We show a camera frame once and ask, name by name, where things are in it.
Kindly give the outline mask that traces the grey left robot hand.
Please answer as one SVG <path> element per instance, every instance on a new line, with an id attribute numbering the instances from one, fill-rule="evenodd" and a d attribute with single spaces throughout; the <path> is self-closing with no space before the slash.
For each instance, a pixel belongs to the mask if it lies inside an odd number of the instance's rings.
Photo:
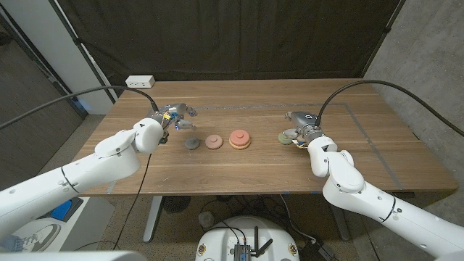
<path id="1" fill-rule="evenodd" d="M 168 128 L 173 125 L 176 130 L 196 128 L 191 121 L 185 120 L 184 115 L 191 117 L 197 116 L 196 110 L 185 103 L 169 104 L 161 107 L 157 111 L 150 109 L 147 117 L 156 120 L 163 127 L 164 133 L 159 140 L 161 144 L 166 144 L 169 136 Z"/>

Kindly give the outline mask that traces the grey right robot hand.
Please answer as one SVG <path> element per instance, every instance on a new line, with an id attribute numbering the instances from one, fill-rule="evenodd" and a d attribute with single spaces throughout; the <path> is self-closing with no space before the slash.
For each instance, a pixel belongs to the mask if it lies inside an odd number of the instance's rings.
<path id="1" fill-rule="evenodd" d="M 295 128 L 287 129 L 283 136 L 291 139 L 310 143 L 316 138 L 324 136 L 323 131 L 316 125 L 317 116 L 302 111 L 287 112 L 285 118 L 295 124 Z"/>

